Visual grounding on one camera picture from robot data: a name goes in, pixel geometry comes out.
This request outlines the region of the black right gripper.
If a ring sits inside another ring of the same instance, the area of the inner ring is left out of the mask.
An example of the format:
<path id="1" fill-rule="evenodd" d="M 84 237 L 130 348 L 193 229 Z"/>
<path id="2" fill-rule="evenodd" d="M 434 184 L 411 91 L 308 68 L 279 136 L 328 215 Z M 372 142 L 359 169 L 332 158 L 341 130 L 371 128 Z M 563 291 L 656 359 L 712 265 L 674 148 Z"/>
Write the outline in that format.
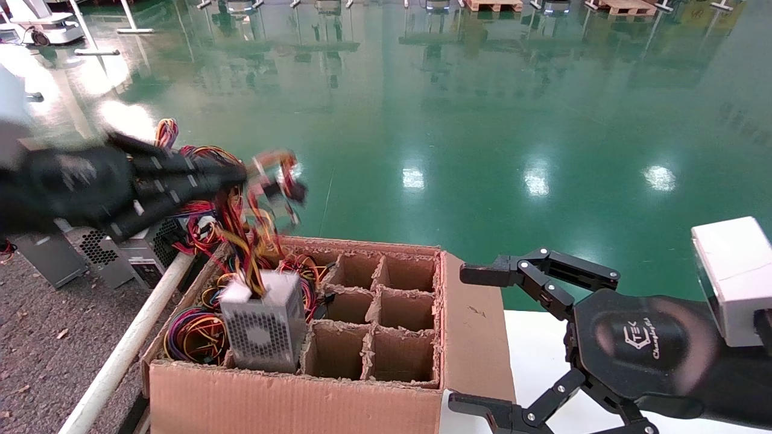
<path id="1" fill-rule="evenodd" d="M 627 399 L 609 400 L 623 425 L 602 433 L 658 433 L 629 400 L 694 398 L 723 339 L 706 303 L 623 295 L 614 291 L 620 276 L 617 270 L 544 248 L 524 256 L 499 255 L 489 265 L 462 264 L 465 284 L 519 288 L 554 318 L 574 319 L 567 330 L 567 360 L 590 376 L 571 368 L 529 407 L 451 392 L 449 410 L 484 418 L 493 433 L 552 433 L 549 419 L 582 387 L 592 386 L 594 377 Z M 576 305 L 561 283 L 596 293 Z"/>

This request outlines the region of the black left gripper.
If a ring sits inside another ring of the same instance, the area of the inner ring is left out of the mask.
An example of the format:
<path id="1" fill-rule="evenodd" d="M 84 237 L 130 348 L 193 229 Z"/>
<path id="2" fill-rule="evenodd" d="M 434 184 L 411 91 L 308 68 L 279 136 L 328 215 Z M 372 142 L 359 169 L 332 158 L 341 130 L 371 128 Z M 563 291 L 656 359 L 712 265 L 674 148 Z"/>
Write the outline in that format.
<path id="1" fill-rule="evenodd" d="M 109 218 L 109 236 L 123 242 L 187 203 L 211 200 L 248 179 L 243 165 L 186 156 L 132 136 L 107 133 L 106 143 L 112 146 L 22 150 L 13 162 L 2 162 L 3 236 L 50 233 L 56 219 L 97 226 Z M 133 188 L 134 174 L 218 178 L 167 178 Z"/>

